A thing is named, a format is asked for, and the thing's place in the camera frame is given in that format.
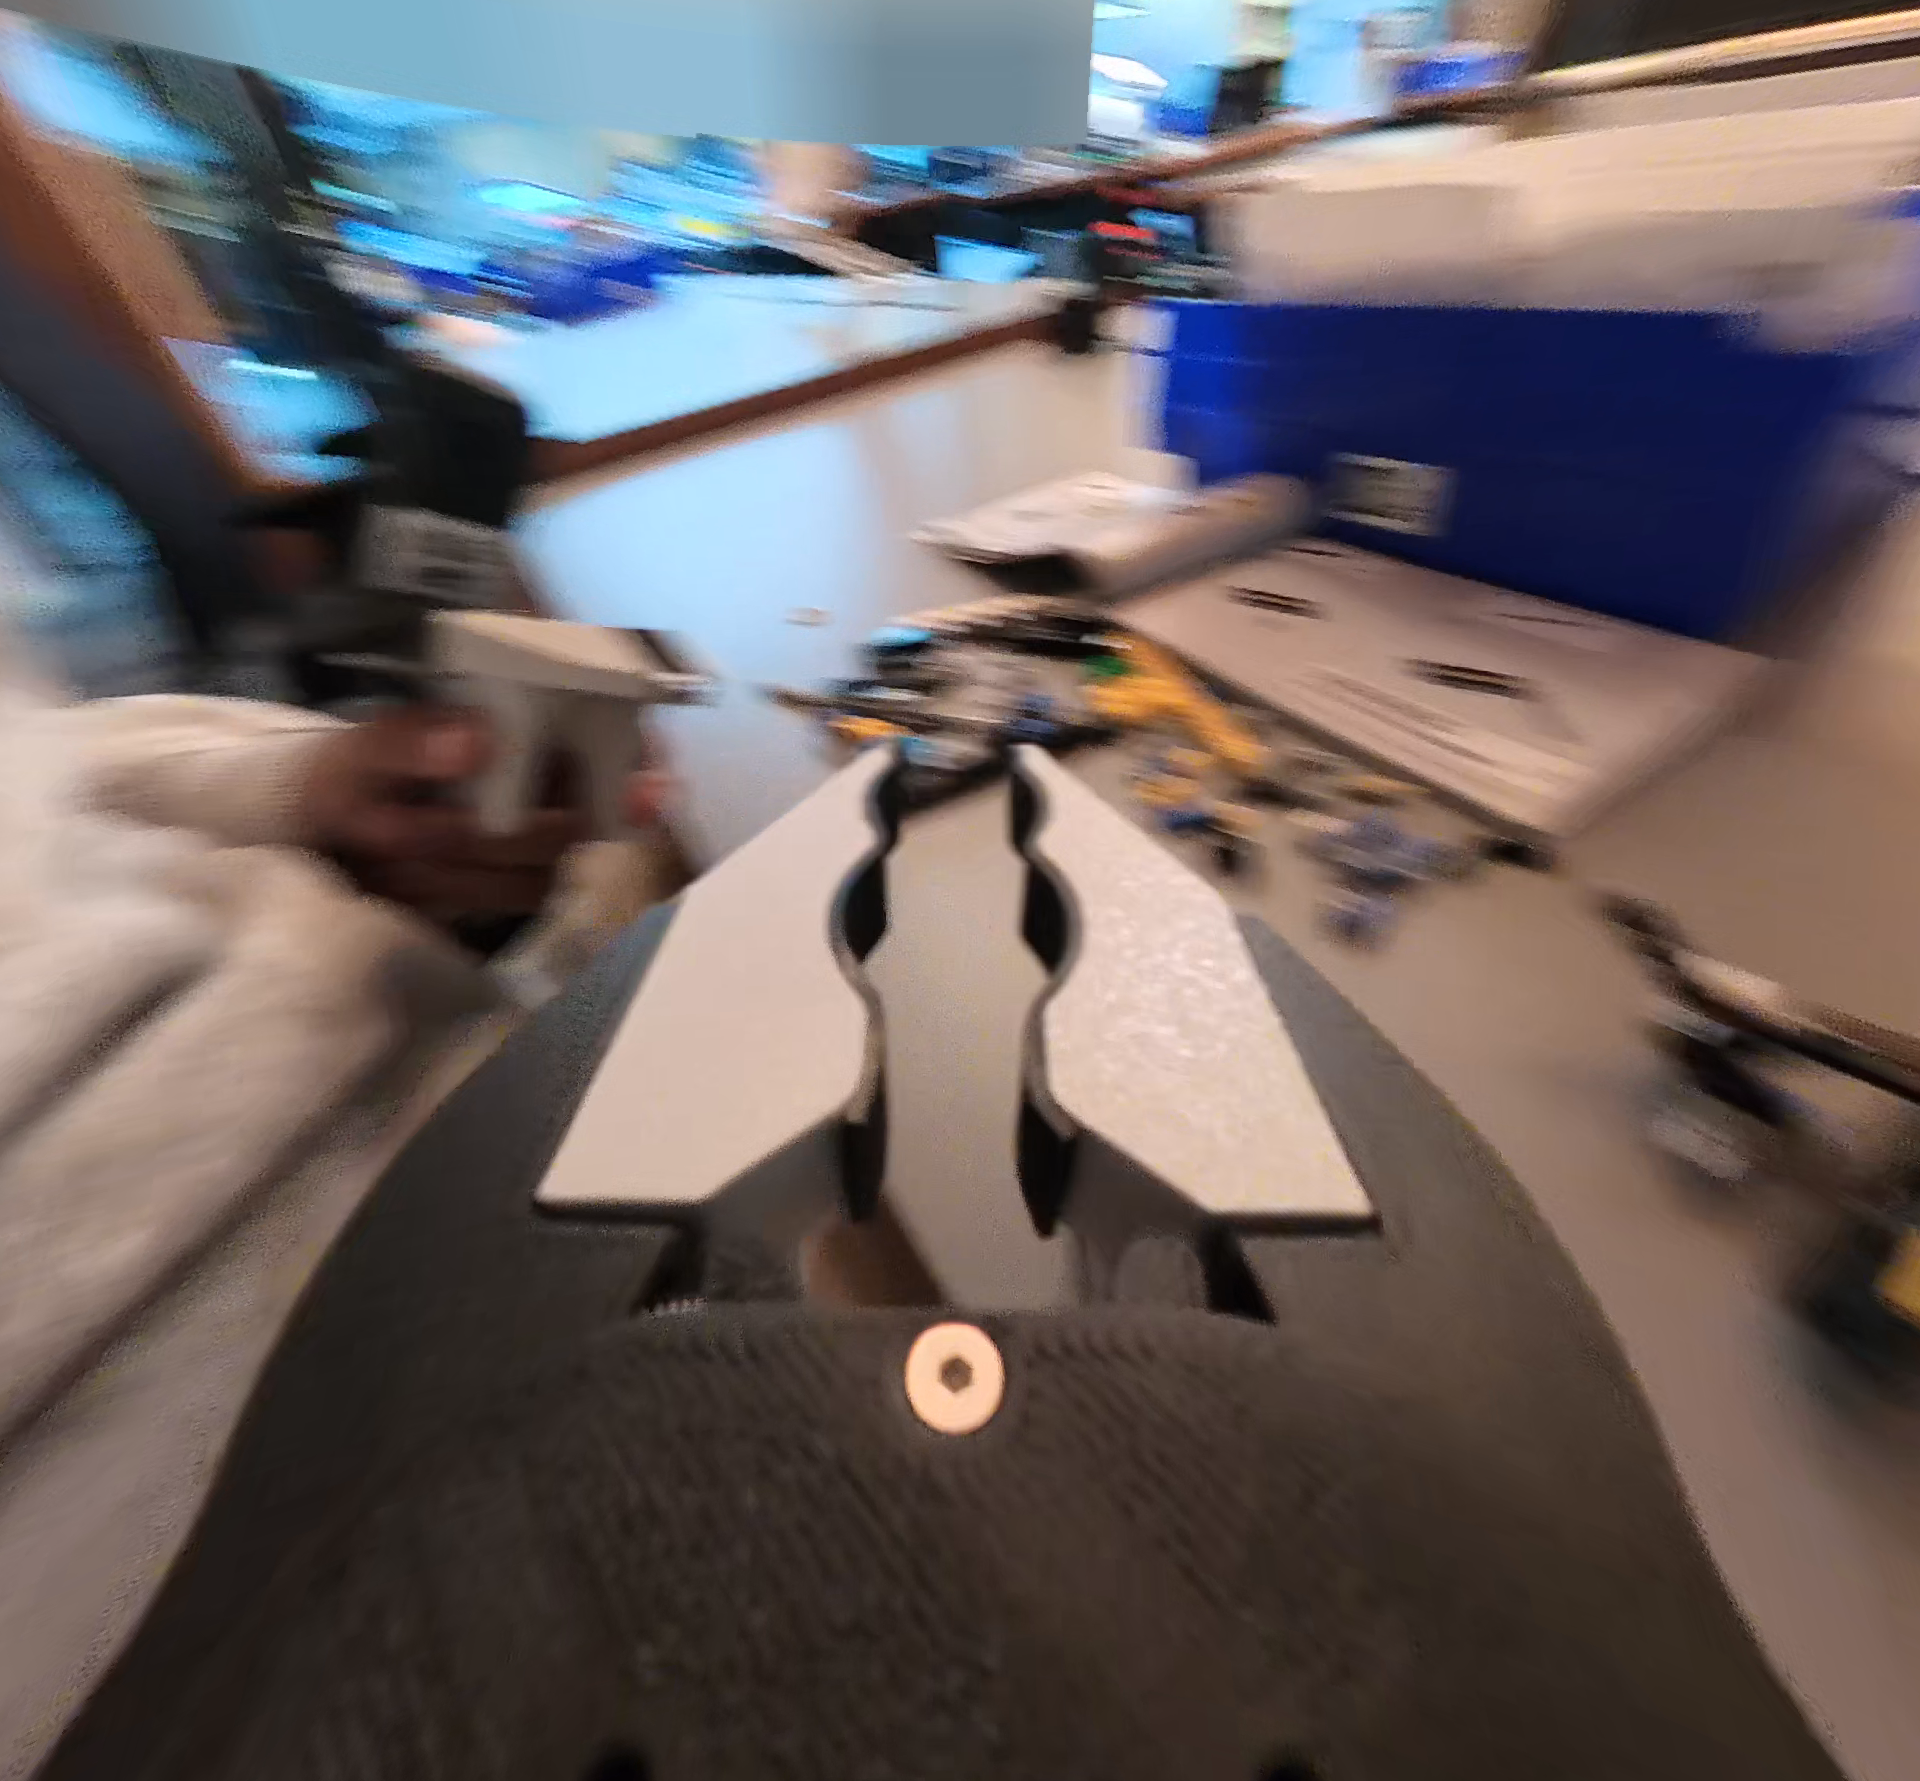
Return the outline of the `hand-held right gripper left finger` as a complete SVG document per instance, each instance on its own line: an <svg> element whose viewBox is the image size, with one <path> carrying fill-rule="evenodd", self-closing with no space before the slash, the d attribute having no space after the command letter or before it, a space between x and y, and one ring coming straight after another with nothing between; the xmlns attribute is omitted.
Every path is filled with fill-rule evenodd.
<svg viewBox="0 0 1920 1781"><path fill-rule="evenodd" d="M535 1191L551 1215L868 1220L898 751L871 748L680 900Z"/></svg>

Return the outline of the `person's left hand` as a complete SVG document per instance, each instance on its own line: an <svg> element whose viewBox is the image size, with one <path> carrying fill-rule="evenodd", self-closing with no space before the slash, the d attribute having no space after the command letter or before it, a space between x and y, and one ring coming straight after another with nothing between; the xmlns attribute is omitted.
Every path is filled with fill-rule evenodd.
<svg viewBox="0 0 1920 1781"><path fill-rule="evenodd" d="M305 836L365 892L446 929L537 915L566 853L588 840L582 772L551 758L542 807L515 831L488 833L469 795L492 754L487 716L461 706L348 722L324 735L305 775Z"/></svg>

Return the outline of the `scattered small lego pieces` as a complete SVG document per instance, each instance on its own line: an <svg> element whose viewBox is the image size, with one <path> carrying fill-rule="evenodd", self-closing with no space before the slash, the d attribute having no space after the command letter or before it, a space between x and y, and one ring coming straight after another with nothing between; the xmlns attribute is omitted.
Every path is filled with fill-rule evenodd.
<svg viewBox="0 0 1920 1781"><path fill-rule="evenodd" d="M1332 939L1387 939L1406 900L1486 870L1554 872L1553 848L1444 811L1434 795L1326 751L1250 701L1210 686L1267 743L1260 781L1223 774L1172 735L1120 733L1084 695L1084 663L1113 637L1113 614L1041 594L994 594L892 621L849 671L759 697L803 720L824 751L890 748L908 809L934 809L1004 775L1025 748L1055 760L1109 754L1140 825L1231 879L1252 879L1291 840L1316 869Z"/></svg>

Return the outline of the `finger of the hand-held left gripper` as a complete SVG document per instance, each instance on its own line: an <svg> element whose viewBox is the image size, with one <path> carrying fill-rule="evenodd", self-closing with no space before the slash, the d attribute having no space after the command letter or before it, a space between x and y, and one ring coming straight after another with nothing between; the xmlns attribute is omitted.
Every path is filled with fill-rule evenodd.
<svg viewBox="0 0 1920 1781"><path fill-rule="evenodd" d="M708 703L708 671L666 634L508 612L432 614L427 665L443 679L467 683L626 703Z"/></svg>

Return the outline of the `blue plastic bin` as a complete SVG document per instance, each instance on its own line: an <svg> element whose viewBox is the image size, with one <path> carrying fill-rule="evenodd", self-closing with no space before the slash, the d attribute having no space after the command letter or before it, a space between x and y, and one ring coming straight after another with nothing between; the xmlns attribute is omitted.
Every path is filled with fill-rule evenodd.
<svg viewBox="0 0 1920 1781"><path fill-rule="evenodd" d="M1698 640L1891 510L1915 318L1832 353L1707 312L1172 303L1160 438L1305 534Z"/></svg>

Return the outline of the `yellow lego beam frame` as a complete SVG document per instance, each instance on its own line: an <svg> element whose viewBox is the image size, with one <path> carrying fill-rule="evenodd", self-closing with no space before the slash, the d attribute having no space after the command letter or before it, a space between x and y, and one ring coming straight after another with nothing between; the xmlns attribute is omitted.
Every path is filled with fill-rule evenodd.
<svg viewBox="0 0 1920 1781"><path fill-rule="evenodd" d="M1133 735L1163 730L1223 774L1260 781L1272 765L1267 743L1240 712L1136 634L1109 638L1084 663L1084 695L1098 720Z"/></svg>

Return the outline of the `lego instruction booklet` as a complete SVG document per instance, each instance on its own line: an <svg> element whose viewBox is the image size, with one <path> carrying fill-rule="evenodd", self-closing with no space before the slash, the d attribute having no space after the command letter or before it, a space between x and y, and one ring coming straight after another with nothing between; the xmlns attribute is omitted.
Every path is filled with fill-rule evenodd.
<svg viewBox="0 0 1920 1781"><path fill-rule="evenodd" d="M1113 615L1322 742L1549 841L1704 748L1773 674L1753 653L1332 542Z"/></svg>

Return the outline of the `person's left forearm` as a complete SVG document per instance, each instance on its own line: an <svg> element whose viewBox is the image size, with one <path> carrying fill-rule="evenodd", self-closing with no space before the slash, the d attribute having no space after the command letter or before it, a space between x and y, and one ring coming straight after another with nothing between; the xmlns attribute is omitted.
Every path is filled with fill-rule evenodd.
<svg viewBox="0 0 1920 1781"><path fill-rule="evenodd" d="M498 1004L324 845L345 722L5 692L3 1426Z"/></svg>

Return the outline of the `grey paper leaflet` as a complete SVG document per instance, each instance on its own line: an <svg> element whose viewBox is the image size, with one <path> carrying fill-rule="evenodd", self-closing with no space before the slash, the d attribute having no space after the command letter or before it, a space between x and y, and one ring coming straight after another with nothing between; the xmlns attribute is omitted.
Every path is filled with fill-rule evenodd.
<svg viewBox="0 0 1920 1781"><path fill-rule="evenodd" d="M1280 475L1071 475L927 522L914 542L964 568L1116 599L1283 547L1310 513L1310 486Z"/></svg>

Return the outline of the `small yellow lego piece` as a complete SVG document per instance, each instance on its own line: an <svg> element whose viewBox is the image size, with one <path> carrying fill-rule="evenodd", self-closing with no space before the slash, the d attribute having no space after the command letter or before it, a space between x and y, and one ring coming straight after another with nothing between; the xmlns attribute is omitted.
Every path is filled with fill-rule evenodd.
<svg viewBox="0 0 1920 1781"><path fill-rule="evenodd" d="M1909 1215L1845 1222L1791 1283L1789 1314L1862 1376L1913 1383L1915 1302L1893 1290L1909 1248L1915 1248Z"/></svg>

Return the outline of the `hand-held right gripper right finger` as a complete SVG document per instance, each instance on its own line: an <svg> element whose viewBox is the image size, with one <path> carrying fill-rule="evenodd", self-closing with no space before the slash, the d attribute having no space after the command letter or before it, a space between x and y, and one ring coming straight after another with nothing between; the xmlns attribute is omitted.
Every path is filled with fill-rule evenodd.
<svg viewBox="0 0 1920 1781"><path fill-rule="evenodd" d="M1041 967L1015 1129L1035 1231L1373 1231L1231 903L1035 748L1010 758L1010 838Z"/></svg>

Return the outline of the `black grey yellow lego assembly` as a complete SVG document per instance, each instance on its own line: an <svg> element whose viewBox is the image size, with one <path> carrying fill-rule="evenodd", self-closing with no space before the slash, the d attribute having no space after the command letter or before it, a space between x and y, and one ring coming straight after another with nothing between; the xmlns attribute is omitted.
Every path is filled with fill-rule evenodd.
<svg viewBox="0 0 1920 1781"><path fill-rule="evenodd" d="M1865 1193L1862 1155L1804 1079L1832 1077L1915 1108L1915 1038L1715 958L1658 905L1608 892L1597 914L1658 1001L1648 1025L1650 1143L1720 1186Z"/></svg>

